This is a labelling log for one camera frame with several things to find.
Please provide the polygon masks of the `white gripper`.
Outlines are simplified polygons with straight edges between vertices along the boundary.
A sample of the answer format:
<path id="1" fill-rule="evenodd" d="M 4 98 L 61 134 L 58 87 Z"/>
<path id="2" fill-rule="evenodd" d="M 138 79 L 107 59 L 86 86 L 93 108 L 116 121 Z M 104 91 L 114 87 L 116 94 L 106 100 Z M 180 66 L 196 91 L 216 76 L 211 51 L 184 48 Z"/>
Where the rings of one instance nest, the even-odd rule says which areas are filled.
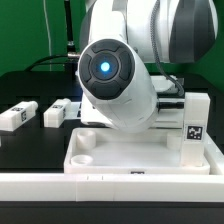
<path id="1" fill-rule="evenodd" d="M 180 128 L 183 120 L 184 100 L 171 97 L 175 87 L 164 76 L 152 76 L 152 83 L 156 92 L 160 95 L 159 114 L 152 126 Z M 86 95 L 82 96 L 81 122 L 85 125 L 116 129 L 111 120 L 97 110 Z"/>

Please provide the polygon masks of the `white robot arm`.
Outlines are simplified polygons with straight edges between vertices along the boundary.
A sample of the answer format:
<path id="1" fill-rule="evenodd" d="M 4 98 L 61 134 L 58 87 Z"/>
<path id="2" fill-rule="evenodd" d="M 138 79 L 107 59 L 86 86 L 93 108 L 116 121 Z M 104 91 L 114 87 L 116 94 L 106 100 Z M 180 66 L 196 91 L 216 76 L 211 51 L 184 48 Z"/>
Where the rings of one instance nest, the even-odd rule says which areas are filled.
<path id="1" fill-rule="evenodd" d="M 213 0 L 95 0 L 80 33 L 84 95 L 116 129 L 141 132 L 158 97 L 147 63 L 194 63 L 214 45 Z"/>

